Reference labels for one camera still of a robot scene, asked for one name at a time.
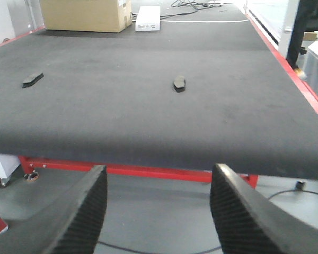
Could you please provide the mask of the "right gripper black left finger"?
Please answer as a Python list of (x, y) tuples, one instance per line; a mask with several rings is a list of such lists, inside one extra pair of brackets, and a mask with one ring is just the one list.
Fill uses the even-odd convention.
[(0, 234), (0, 253), (93, 253), (107, 197), (107, 168), (94, 166), (51, 204)]

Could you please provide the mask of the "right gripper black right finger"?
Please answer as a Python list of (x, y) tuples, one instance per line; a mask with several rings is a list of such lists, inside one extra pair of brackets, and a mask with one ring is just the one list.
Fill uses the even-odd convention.
[(318, 228), (270, 202), (226, 164), (214, 164), (209, 204), (223, 253), (318, 253)]

